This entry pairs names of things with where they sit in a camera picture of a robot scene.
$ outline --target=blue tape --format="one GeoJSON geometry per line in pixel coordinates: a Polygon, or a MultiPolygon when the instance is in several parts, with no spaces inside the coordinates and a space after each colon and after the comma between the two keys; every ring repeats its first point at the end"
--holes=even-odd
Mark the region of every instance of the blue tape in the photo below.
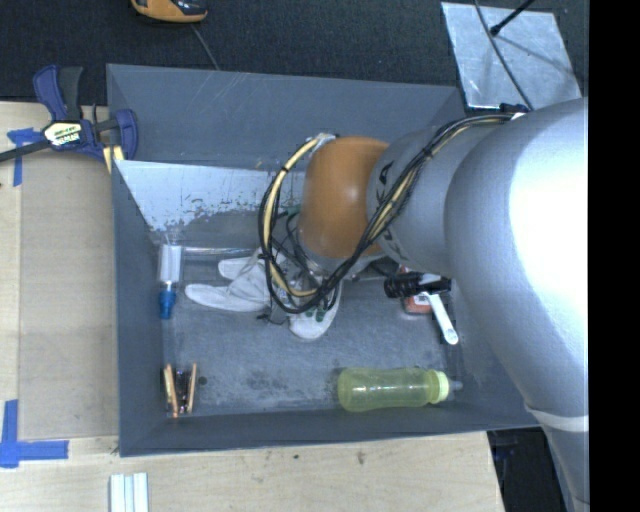
{"type": "MultiPolygon", "coordinates": [[[[40,142],[44,140],[44,136],[35,131],[33,128],[23,128],[21,130],[11,130],[7,133],[7,137],[15,144],[17,148],[25,144],[40,142]]],[[[13,186],[17,187],[22,184],[22,157],[16,158],[13,167],[13,186]]]]}
{"type": "Polygon", "coordinates": [[[58,460],[69,458],[69,441],[18,441],[18,401],[4,404],[0,467],[17,468],[22,460],[58,460]]]}

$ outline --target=white tape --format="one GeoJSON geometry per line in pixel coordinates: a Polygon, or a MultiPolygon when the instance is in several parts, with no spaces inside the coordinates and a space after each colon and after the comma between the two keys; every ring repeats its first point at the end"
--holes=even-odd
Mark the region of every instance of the white tape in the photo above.
{"type": "Polygon", "coordinates": [[[556,416],[548,412],[537,411],[532,409],[527,404],[524,405],[527,412],[533,414],[536,419],[547,427],[555,428],[556,430],[562,430],[564,432],[583,433],[589,432],[589,415],[586,416],[556,416]]]}

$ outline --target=bottle cap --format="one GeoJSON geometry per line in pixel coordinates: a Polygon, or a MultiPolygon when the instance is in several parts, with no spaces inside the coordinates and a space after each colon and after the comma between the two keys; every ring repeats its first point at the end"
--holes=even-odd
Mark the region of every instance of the bottle cap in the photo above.
{"type": "Polygon", "coordinates": [[[449,396],[449,379],[445,375],[444,372],[440,372],[438,370],[428,370],[428,374],[430,374],[430,378],[437,382],[438,394],[434,399],[429,400],[429,403],[437,404],[446,400],[449,396]]]}

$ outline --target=yellow wire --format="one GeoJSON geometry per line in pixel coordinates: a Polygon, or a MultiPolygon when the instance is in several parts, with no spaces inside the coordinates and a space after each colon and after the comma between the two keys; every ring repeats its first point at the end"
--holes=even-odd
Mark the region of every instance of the yellow wire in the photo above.
{"type": "MultiPolygon", "coordinates": [[[[470,128],[471,126],[472,125],[461,126],[455,132],[451,133],[448,137],[446,137],[444,140],[440,141],[440,143],[436,147],[434,147],[433,150],[431,151],[430,159],[433,158],[435,154],[438,151],[440,151],[440,149],[447,142],[449,142],[452,138],[459,135],[460,133],[465,131],[467,128],[470,128]]],[[[263,223],[264,225],[263,225],[263,231],[262,231],[262,236],[265,242],[264,243],[265,246],[267,245],[266,242],[271,237],[271,215],[273,212],[275,199],[278,195],[278,191],[280,190],[280,187],[282,186],[282,182],[284,181],[284,178],[286,177],[287,173],[291,170],[291,168],[298,162],[298,160],[300,160],[300,158],[302,158],[302,156],[307,151],[309,151],[314,146],[316,146],[316,144],[318,144],[319,141],[320,139],[314,138],[308,141],[303,146],[301,146],[300,149],[298,149],[293,154],[293,156],[289,158],[289,160],[287,160],[287,162],[282,166],[282,168],[280,169],[280,172],[276,176],[274,180],[274,186],[271,188],[271,193],[267,198],[267,202],[265,205],[265,222],[263,223]]],[[[418,168],[415,168],[409,174],[407,174],[406,178],[403,180],[403,182],[400,184],[396,192],[391,197],[390,202],[384,207],[384,210],[382,211],[382,213],[378,217],[378,220],[376,221],[376,223],[371,229],[371,235],[370,235],[371,239],[375,239],[380,234],[386,222],[387,216],[389,215],[389,212],[393,209],[393,206],[396,203],[396,201],[402,196],[402,194],[410,186],[417,172],[418,172],[418,168]]],[[[312,290],[307,290],[307,291],[300,291],[300,290],[295,290],[291,288],[289,286],[289,283],[287,283],[286,279],[282,276],[282,274],[280,274],[280,271],[277,269],[275,265],[272,265],[270,262],[267,262],[267,265],[271,273],[271,278],[276,282],[276,284],[280,288],[282,288],[283,290],[286,290],[289,295],[293,295],[294,297],[304,298],[304,297],[310,297],[318,291],[317,288],[314,288],[312,290]]]]}
{"type": "MultiPolygon", "coordinates": [[[[264,245],[265,246],[267,245],[266,242],[271,237],[271,215],[273,213],[273,206],[275,204],[275,200],[276,200],[276,197],[278,195],[278,191],[280,190],[280,187],[282,186],[282,182],[284,181],[285,177],[287,176],[287,173],[298,162],[298,160],[300,160],[300,158],[302,158],[302,156],[307,151],[309,151],[310,149],[315,147],[316,144],[318,144],[319,141],[320,141],[320,139],[314,138],[314,139],[311,139],[310,141],[308,141],[307,143],[305,143],[304,145],[302,145],[300,147],[300,149],[298,149],[291,156],[291,158],[289,158],[289,160],[287,160],[287,162],[282,166],[282,169],[280,169],[278,175],[276,176],[276,178],[275,178],[275,180],[273,182],[273,187],[271,188],[271,193],[269,194],[269,197],[267,198],[267,202],[266,202],[266,205],[265,205],[265,214],[264,214],[265,222],[263,223],[263,226],[262,226],[262,237],[263,237],[263,241],[264,241],[264,245]]],[[[282,277],[282,275],[280,274],[280,272],[278,271],[278,269],[274,265],[272,265],[269,262],[267,262],[267,265],[268,265],[268,268],[269,268],[270,273],[271,273],[271,278],[276,282],[276,284],[280,288],[282,288],[283,290],[286,290],[287,293],[289,293],[289,295],[293,295],[295,297],[309,297],[309,296],[311,296],[311,295],[313,295],[314,293],[317,292],[317,289],[307,290],[305,292],[292,289],[289,286],[289,283],[287,283],[286,279],[284,279],[284,277],[282,277]]]]}

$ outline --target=black object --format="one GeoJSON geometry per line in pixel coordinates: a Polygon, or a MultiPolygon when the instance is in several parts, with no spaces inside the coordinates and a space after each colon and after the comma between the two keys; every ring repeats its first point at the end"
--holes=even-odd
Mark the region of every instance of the black object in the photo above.
{"type": "Polygon", "coordinates": [[[511,22],[511,20],[516,18],[522,11],[524,11],[527,7],[529,7],[535,1],[536,0],[527,0],[520,7],[518,7],[515,11],[513,11],[511,14],[509,14],[509,16],[507,16],[505,19],[503,19],[500,23],[497,23],[496,25],[491,27],[491,29],[489,30],[489,33],[494,37],[497,36],[500,33],[500,31],[506,25],[508,25],[511,22]]]}
{"type": "Polygon", "coordinates": [[[450,279],[439,279],[428,283],[421,283],[424,274],[420,272],[405,272],[396,274],[384,280],[384,293],[390,299],[407,298],[420,292],[439,293],[451,290],[450,279]]]}
{"type": "Polygon", "coordinates": [[[207,2],[204,0],[189,0],[187,2],[184,0],[171,0],[171,3],[180,9],[185,16],[200,16],[207,14],[208,11],[207,2]]]}
{"type": "Polygon", "coordinates": [[[507,512],[567,512],[540,427],[487,432],[507,512]]]}
{"type": "Polygon", "coordinates": [[[522,103],[518,103],[516,105],[511,105],[509,103],[500,103],[499,107],[500,112],[504,112],[505,114],[526,114],[527,112],[531,112],[529,107],[523,105],[522,103]]]}

